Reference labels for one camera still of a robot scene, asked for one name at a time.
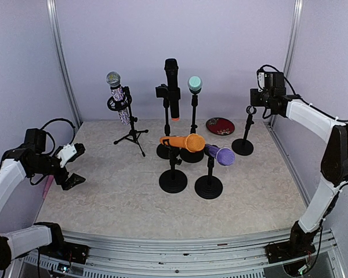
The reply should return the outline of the purple microphone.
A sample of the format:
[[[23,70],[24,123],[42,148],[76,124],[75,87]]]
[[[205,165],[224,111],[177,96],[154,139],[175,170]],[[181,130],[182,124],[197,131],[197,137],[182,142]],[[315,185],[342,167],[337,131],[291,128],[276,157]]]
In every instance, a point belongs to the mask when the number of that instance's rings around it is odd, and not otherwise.
[[[229,148],[219,148],[215,145],[205,144],[204,152],[222,166],[231,166],[235,162],[235,153]]]

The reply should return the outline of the black short stand orange mic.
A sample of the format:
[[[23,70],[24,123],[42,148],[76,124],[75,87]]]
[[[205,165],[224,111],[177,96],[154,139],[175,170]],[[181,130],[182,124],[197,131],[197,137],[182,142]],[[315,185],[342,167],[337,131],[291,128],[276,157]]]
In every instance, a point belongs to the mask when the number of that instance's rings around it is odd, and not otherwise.
[[[176,154],[175,147],[165,146],[168,149],[170,169],[164,171],[159,177],[159,186],[166,193],[180,193],[187,187],[187,176],[184,172],[176,169],[182,163],[179,154]]]

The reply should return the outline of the black short stand purple mic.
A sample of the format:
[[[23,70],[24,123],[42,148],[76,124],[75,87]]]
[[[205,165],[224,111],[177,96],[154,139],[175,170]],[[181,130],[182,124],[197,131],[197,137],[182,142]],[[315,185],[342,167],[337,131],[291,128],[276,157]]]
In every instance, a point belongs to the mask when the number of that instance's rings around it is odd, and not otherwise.
[[[215,160],[213,157],[208,157],[207,175],[203,175],[198,178],[195,182],[195,192],[196,194],[207,200],[212,200],[218,198],[223,192],[223,184],[220,179],[213,176],[213,168],[215,165]]]

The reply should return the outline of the pink microphone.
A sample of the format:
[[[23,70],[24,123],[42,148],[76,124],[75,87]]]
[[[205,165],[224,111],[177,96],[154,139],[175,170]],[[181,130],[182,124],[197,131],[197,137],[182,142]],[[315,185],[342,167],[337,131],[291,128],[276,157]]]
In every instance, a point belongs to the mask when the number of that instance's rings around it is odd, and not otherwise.
[[[47,194],[49,192],[50,186],[53,183],[53,180],[54,180],[54,176],[51,175],[50,177],[48,177],[48,179],[46,181],[46,184],[45,184],[45,187],[44,187],[44,190],[43,190],[43,196],[42,196],[43,200],[46,199],[46,196],[47,196]]]

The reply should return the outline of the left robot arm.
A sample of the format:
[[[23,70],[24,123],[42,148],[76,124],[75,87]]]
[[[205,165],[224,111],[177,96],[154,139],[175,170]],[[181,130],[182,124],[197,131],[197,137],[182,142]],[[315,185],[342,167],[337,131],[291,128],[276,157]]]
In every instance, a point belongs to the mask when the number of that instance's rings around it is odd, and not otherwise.
[[[28,129],[21,145],[4,152],[0,161],[0,215],[14,199],[17,187],[36,175],[52,176],[64,191],[85,182],[85,178],[66,169],[67,164],[85,153],[84,145],[71,142],[47,153],[47,137],[43,129]],[[0,270],[6,270],[13,260],[34,249],[44,248],[62,258],[69,253],[69,247],[60,225],[54,222],[38,222],[28,228],[0,233]]]

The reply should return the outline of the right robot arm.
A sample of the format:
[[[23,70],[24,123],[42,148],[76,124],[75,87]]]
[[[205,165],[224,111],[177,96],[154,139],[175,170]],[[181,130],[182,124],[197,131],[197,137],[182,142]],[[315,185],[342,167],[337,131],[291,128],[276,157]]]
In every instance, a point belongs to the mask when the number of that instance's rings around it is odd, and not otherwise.
[[[288,81],[280,71],[256,72],[257,88],[251,89],[253,107],[263,107],[307,128],[325,144],[320,164],[320,181],[305,213],[293,225],[285,252],[297,257],[311,245],[317,230],[331,213],[348,182],[348,123],[330,116],[296,93],[287,94]]]

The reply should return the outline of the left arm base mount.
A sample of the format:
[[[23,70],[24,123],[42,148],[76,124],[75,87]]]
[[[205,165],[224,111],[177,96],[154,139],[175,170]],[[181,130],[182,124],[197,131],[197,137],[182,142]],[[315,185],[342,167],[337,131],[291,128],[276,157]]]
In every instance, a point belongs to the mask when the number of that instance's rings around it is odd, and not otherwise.
[[[60,259],[69,263],[86,264],[89,246],[78,243],[64,242],[58,249],[48,248],[42,252],[51,258]]]

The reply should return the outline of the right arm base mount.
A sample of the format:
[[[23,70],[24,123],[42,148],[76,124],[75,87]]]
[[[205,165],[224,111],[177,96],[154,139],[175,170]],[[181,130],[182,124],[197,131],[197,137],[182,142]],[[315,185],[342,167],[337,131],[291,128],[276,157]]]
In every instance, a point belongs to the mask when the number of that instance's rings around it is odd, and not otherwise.
[[[264,249],[270,264],[304,257],[316,252],[316,247],[312,242],[297,243],[292,240],[271,242]]]

